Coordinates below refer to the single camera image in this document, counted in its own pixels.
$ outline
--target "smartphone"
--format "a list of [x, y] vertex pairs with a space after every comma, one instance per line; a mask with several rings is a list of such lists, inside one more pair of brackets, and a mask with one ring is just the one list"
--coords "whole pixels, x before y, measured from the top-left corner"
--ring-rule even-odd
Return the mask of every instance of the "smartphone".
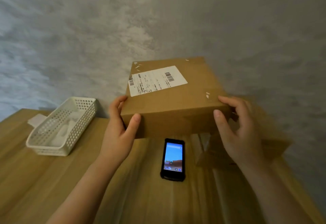
[[161, 177], [172, 181], [185, 179], [185, 142], [165, 139]]

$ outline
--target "person's right arm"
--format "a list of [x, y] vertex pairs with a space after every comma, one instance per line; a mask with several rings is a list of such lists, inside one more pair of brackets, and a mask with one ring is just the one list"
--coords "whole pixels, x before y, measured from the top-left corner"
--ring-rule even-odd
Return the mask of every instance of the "person's right arm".
[[214, 119], [223, 145], [229, 156], [254, 190], [268, 224], [312, 223], [281, 179], [264, 158], [261, 140], [249, 111], [249, 104], [239, 98], [220, 96], [223, 103], [235, 107], [240, 128], [234, 133], [221, 111], [214, 111]]

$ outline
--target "perforated basket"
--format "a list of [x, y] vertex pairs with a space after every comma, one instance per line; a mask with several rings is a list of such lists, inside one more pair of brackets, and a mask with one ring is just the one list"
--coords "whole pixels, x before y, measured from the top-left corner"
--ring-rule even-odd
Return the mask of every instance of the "perforated basket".
[[[67, 156], [89, 122], [95, 116], [97, 109], [95, 101], [95, 98], [68, 98], [31, 132], [27, 138], [26, 146], [32, 148], [39, 155]], [[68, 116], [78, 110], [85, 112], [77, 120], [75, 126], [68, 134], [65, 143], [61, 147], [48, 145], [49, 141], [58, 133], [63, 123], [68, 121]]]

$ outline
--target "phone wallpaper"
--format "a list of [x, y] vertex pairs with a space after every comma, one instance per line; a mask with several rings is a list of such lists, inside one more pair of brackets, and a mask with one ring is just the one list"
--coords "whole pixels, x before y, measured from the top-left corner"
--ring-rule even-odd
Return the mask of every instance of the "phone wallpaper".
[[182, 145], [166, 143], [164, 169], [182, 172]]

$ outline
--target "marbled gray wall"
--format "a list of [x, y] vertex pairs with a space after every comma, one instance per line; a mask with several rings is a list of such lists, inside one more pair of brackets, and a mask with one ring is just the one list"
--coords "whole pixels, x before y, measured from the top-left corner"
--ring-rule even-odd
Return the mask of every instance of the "marbled gray wall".
[[204, 55], [295, 140], [286, 159], [326, 215], [326, 0], [0, 0], [0, 120], [69, 96], [107, 106], [132, 61]]

